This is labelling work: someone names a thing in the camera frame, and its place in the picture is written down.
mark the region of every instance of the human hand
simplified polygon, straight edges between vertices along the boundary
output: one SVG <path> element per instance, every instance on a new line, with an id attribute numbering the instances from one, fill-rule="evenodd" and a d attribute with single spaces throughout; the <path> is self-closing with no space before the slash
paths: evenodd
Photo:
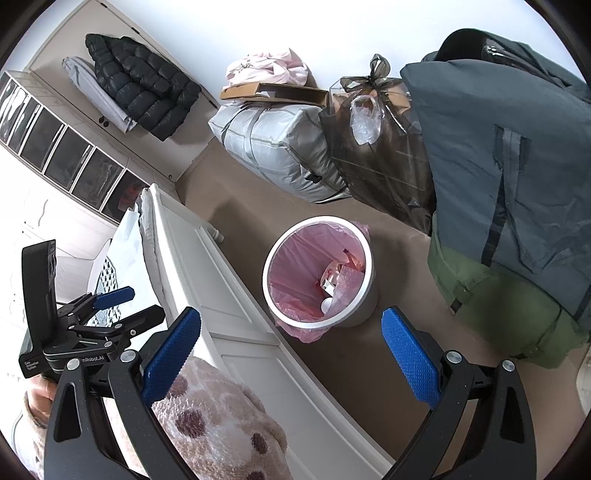
<path id="1" fill-rule="evenodd" d="M 57 384 L 48 378 L 36 375 L 26 380 L 27 400 L 34 417 L 47 424 L 51 406 L 56 397 Z"/>

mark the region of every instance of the metal screw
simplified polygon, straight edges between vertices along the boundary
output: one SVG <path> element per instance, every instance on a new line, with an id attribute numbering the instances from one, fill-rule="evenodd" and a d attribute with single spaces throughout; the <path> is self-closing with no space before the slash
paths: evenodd
<path id="1" fill-rule="evenodd" d="M 458 364 L 462 361 L 462 356 L 453 350 L 447 353 L 446 358 L 453 364 Z"/>
<path id="2" fill-rule="evenodd" d="M 511 360 L 503 360 L 503 368 L 508 372 L 515 370 L 515 364 Z"/>
<path id="3" fill-rule="evenodd" d="M 80 366 L 80 360 L 78 360 L 77 358 L 72 358 L 66 364 L 66 367 L 68 370 L 76 370 L 76 368 L 78 368 L 79 366 Z"/>
<path id="4" fill-rule="evenodd" d="M 133 350 L 126 350 L 121 354 L 120 358 L 123 363 L 128 364 L 129 362 L 134 360 L 135 352 Z"/>

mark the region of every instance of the grey garment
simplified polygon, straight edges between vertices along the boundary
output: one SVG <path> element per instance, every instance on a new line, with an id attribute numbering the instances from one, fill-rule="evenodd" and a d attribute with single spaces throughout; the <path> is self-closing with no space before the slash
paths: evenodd
<path id="1" fill-rule="evenodd" d="M 96 81 L 95 73 L 84 59 L 66 57 L 62 60 L 61 65 L 72 83 L 119 130 L 127 133 L 138 124 L 100 87 Z"/>

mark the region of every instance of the white bed frame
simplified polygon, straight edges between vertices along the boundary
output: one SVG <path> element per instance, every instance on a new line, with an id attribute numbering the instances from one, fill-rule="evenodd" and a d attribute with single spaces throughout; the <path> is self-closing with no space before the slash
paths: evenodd
<path id="1" fill-rule="evenodd" d="M 194 354 L 259 396 L 287 434 L 294 480 L 381 479 L 394 460 L 278 333 L 216 245 L 214 238 L 223 238 L 220 233 L 158 186 L 152 185 L 149 194 L 156 259 L 171 318 L 186 306 L 200 312 L 201 337 Z"/>

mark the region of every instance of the trash can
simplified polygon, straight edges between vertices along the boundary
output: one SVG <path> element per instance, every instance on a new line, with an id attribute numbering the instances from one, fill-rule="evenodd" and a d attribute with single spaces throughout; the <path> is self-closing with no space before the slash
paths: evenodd
<path id="1" fill-rule="evenodd" d="M 333 290 L 326 280 L 321 284 L 331 265 L 338 271 Z M 278 325 L 307 342 L 330 327 L 364 322 L 378 302 L 374 280 L 369 228 L 320 216 L 294 225 L 281 236 L 267 257 L 262 283 Z M 306 333 L 316 335 L 311 340 Z"/>

